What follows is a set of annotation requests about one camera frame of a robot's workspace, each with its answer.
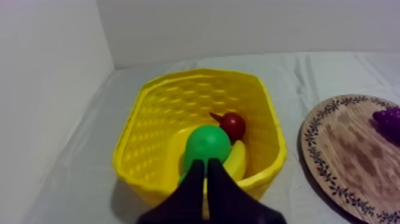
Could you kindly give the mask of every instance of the grape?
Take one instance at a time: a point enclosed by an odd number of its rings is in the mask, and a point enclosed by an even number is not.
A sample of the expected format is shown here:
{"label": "grape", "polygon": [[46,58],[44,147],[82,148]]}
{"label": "grape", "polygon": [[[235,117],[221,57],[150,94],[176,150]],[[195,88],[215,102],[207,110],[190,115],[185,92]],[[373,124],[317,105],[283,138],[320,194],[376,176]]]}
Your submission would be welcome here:
{"label": "grape", "polygon": [[376,111],[373,113],[373,118],[385,131],[400,136],[400,108]]}

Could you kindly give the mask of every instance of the white tablecloth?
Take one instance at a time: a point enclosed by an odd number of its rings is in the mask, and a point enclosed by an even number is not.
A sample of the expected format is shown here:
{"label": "white tablecloth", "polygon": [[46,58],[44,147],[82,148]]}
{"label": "white tablecloth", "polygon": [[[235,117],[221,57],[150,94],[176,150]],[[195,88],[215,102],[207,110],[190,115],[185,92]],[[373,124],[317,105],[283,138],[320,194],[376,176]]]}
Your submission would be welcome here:
{"label": "white tablecloth", "polygon": [[115,71],[92,100],[24,222],[133,223],[149,209],[117,180],[111,165],[115,143],[145,82],[166,73],[197,68],[252,73],[270,92],[288,157],[261,201],[281,211],[288,223],[348,223],[307,181],[299,162],[298,130],[313,106],[335,95],[367,94],[400,103],[400,54],[244,55]]}

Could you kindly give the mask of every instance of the wooden plate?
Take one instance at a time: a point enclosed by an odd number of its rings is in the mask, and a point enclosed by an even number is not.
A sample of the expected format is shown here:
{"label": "wooden plate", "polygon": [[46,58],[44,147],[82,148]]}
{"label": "wooden plate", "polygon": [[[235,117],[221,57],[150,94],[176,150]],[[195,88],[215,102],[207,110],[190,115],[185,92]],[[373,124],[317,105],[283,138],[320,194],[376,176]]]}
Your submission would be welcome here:
{"label": "wooden plate", "polygon": [[400,223],[400,146],[385,138],[375,111],[384,99],[344,95],[316,106],[301,129],[304,159],[328,196],[368,223]]}

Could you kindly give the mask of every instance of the yellow basket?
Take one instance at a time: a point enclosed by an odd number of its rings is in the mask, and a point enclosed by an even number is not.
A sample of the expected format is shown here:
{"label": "yellow basket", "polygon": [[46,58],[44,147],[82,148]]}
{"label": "yellow basket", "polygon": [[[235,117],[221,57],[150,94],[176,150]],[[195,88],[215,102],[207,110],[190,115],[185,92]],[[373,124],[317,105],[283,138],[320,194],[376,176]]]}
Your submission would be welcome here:
{"label": "yellow basket", "polygon": [[245,119],[248,167],[237,184],[259,200],[286,160],[285,140],[262,81],[237,71],[183,71],[145,84],[114,151],[119,177],[149,205],[163,202],[177,188],[185,150],[172,139],[194,126],[215,124],[210,111],[237,112]]}

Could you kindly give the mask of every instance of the toy fruit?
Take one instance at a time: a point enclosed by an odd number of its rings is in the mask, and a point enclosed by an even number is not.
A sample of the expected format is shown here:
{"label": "toy fruit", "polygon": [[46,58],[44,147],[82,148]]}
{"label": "toy fruit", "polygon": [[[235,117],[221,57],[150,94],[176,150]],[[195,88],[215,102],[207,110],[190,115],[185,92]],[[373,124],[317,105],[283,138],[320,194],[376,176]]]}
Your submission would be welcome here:
{"label": "toy fruit", "polygon": [[374,112],[373,118],[386,132],[400,137],[400,108],[394,107]]}
{"label": "toy fruit", "polygon": [[236,140],[243,138],[246,131],[246,123],[240,115],[233,112],[226,113],[223,117],[212,112],[210,112],[210,115],[219,122],[220,128],[228,134],[232,144]]}
{"label": "toy fruit", "polygon": [[224,163],[229,153],[230,141],[224,130],[213,125],[200,126],[187,139],[182,170],[186,173],[193,160],[203,160],[207,173],[208,159],[217,158]]}
{"label": "toy fruit", "polygon": [[247,156],[245,144],[238,140],[232,146],[232,150],[223,164],[226,172],[234,181],[243,179],[246,171]]}

